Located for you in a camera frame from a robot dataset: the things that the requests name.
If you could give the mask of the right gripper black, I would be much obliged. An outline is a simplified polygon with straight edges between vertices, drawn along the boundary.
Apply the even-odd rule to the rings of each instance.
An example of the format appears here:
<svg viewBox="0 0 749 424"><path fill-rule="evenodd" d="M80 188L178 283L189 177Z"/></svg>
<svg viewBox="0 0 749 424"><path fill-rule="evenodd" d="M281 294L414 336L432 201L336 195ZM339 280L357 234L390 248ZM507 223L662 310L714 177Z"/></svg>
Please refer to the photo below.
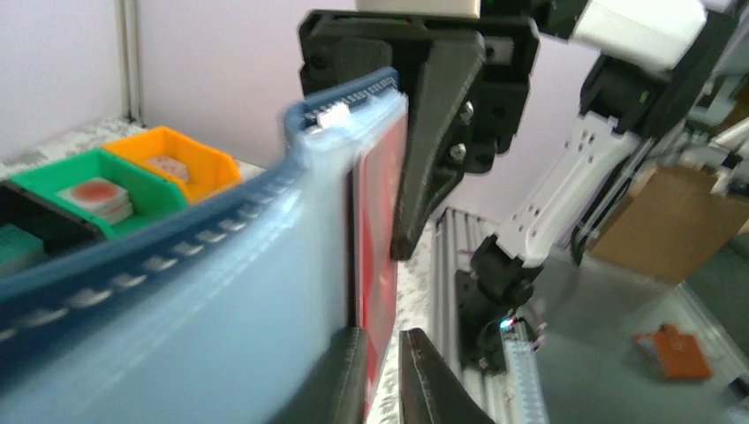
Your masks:
<svg viewBox="0 0 749 424"><path fill-rule="evenodd" d="M299 26L306 94L390 67L410 102L390 258L409 260L463 173L489 171L518 131L539 35L525 17L310 11Z"/></svg>

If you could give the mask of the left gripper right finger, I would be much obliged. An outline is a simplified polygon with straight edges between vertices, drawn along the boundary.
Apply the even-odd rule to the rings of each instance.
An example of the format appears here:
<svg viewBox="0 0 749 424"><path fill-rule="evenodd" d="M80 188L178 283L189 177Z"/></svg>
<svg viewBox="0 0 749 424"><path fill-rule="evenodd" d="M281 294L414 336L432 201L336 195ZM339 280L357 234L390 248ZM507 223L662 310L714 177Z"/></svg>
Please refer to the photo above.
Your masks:
<svg viewBox="0 0 749 424"><path fill-rule="evenodd" d="M403 423L494 423L473 402L423 329L402 330L398 340Z"/></svg>

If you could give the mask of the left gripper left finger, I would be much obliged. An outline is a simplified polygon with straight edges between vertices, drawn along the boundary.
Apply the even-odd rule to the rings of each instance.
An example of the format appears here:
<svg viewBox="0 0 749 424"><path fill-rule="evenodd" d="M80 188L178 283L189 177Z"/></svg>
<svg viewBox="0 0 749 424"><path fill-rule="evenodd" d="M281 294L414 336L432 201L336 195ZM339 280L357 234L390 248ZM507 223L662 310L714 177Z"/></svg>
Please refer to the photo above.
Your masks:
<svg viewBox="0 0 749 424"><path fill-rule="evenodd" d="M345 327L316 360L302 362L293 349L275 349L279 371L306 366L270 423L363 423L367 409L367 332Z"/></svg>

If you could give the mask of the red VIP card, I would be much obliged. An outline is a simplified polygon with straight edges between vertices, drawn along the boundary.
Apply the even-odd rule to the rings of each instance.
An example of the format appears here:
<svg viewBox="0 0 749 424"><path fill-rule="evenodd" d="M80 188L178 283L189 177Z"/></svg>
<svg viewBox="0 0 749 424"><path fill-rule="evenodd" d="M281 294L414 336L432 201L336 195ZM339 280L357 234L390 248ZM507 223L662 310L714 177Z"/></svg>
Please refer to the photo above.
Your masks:
<svg viewBox="0 0 749 424"><path fill-rule="evenodd" d="M374 144L352 173L357 325L367 334L365 415L375 401L396 320L397 262L390 245L407 124L404 113L377 127Z"/></svg>

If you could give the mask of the blue leather card holder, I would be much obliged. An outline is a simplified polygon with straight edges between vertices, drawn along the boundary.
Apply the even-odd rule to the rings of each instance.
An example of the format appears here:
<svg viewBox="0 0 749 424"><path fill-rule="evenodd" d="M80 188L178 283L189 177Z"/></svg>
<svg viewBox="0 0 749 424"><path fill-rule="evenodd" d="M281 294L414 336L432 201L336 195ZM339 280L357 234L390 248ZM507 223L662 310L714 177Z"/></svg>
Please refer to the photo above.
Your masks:
<svg viewBox="0 0 749 424"><path fill-rule="evenodd" d="M4 423L270 423L350 324L347 179L407 113L386 67L292 105L277 165L1 280Z"/></svg>

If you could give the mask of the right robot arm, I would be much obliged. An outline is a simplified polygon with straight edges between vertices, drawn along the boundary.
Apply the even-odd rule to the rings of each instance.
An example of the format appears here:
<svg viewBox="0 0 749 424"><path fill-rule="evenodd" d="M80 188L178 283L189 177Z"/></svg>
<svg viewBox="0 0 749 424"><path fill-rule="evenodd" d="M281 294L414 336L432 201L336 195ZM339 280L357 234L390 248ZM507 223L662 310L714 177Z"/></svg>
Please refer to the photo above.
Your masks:
<svg viewBox="0 0 749 424"><path fill-rule="evenodd" d="M739 21L736 7L701 1L360 1L301 20L299 79L310 95L397 71L410 117L391 255L404 261L464 175L509 149L540 37L599 50L563 153L454 277L462 361L499 373L499 322L531 298L571 219L598 224L624 166L687 114Z"/></svg>

